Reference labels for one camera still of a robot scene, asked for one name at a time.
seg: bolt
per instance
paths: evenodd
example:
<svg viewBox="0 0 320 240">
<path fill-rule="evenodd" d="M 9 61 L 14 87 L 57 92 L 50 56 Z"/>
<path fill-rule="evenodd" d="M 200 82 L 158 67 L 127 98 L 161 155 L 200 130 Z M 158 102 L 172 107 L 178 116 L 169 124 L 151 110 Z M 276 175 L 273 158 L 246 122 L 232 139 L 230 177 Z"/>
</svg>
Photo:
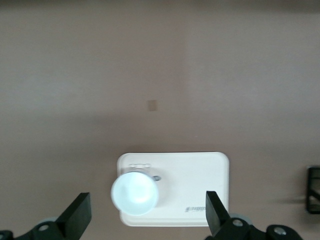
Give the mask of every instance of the bolt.
<svg viewBox="0 0 320 240">
<path fill-rule="evenodd" d="M 47 230 L 49 228 L 48 224 L 42 225 L 41 227 L 38 228 L 39 231 L 44 231 Z"/>
<path fill-rule="evenodd" d="M 240 221 L 239 219 L 235 219 L 233 220 L 233 225 L 237 226 L 237 227 L 242 227 L 244 225 L 244 223 L 242 221 Z"/>
<path fill-rule="evenodd" d="M 279 235 L 286 235 L 286 231 L 282 227 L 275 227 L 274 232 Z"/>
<path fill-rule="evenodd" d="M 160 180 L 161 180 L 161 177 L 160 177 L 160 176 L 153 176 L 153 180 L 155 180 L 156 182 L 157 182 L 157 181 L 160 181 Z"/>
</svg>

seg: white tray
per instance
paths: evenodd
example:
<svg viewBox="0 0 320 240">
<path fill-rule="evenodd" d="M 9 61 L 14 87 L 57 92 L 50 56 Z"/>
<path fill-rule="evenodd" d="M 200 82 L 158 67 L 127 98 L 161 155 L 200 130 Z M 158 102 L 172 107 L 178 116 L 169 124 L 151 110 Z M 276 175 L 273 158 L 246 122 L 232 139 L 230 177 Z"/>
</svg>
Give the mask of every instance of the white tray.
<svg viewBox="0 0 320 240">
<path fill-rule="evenodd" d="M 128 226 L 208 226 L 206 191 L 216 191 L 228 210 L 229 160 L 221 152 L 126 153 L 118 159 L 118 176 L 134 168 L 161 177 L 159 201 L 144 215 L 120 212 Z"/>
</svg>

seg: white cup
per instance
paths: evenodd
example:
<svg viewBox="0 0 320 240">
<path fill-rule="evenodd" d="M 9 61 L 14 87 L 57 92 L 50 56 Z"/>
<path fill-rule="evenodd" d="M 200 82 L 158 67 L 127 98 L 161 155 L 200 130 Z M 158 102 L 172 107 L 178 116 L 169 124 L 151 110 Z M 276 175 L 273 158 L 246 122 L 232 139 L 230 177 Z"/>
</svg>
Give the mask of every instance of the white cup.
<svg viewBox="0 0 320 240">
<path fill-rule="evenodd" d="M 152 176 L 135 170 L 115 180 L 111 188 L 111 199 L 119 211 L 139 216 L 150 212 L 157 205 L 159 190 Z"/>
</svg>

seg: small stain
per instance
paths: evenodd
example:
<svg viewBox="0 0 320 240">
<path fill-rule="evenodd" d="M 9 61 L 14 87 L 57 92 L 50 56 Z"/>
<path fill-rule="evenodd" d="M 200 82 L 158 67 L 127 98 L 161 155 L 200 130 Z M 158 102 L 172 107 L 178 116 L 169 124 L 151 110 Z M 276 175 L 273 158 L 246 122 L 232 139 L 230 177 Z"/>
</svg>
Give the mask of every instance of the small stain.
<svg viewBox="0 0 320 240">
<path fill-rule="evenodd" d="M 147 107 L 149 112 L 154 112 L 158 110 L 157 100 L 149 100 L 147 101 Z"/>
</svg>

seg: black object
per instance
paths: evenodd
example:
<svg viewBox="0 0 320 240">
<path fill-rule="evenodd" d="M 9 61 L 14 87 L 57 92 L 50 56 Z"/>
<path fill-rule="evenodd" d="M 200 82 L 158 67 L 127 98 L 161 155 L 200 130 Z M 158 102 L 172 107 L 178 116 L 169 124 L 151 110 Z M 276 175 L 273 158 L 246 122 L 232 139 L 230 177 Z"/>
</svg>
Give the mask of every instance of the black object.
<svg viewBox="0 0 320 240">
<path fill-rule="evenodd" d="M 80 193 L 56 221 L 42 222 L 16 238 L 11 231 L 0 231 L 0 240 L 79 240 L 90 221 L 90 193 Z"/>
<path fill-rule="evenodd" d="M 205 240 L 303 240 L 290 227 L 270 225 L 266 232 L 241 218 L 231 218 L 215 191 L 207 191 L 205 216 L 212 236 Z"/>
<path fill-rule="evenodd" d="M 310 214 L 320 214 L 320 166 L 308 168 L 305 200 L 305 208 Z"/>
</svg>

